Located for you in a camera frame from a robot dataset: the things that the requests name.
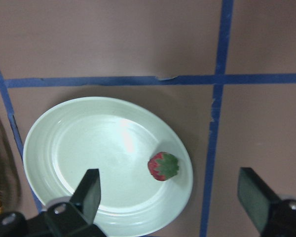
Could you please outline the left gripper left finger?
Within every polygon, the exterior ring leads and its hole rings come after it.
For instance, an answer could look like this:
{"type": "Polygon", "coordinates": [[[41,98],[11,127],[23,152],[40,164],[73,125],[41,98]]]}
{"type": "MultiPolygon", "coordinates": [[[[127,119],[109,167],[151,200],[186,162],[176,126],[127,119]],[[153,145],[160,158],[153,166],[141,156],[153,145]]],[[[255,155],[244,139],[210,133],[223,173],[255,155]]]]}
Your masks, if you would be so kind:
{"type": "Polygon", "coordinates": [[[92,224],[101,201],[99,169],[88,169],[70,198],[85,220],[92,224]]]}

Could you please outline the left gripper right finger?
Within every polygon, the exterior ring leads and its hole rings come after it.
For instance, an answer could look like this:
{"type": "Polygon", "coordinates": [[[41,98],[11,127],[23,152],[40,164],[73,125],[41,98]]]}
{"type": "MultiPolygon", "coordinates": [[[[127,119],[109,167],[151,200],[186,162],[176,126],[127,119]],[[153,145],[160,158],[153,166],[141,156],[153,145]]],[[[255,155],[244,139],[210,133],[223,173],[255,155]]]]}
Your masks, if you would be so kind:
{"type": "Polygon", "coordinates": [[[237,197],[259,234],[286,234],[280,222],[284,201],[250,167],[239,170],[237,197]]]}

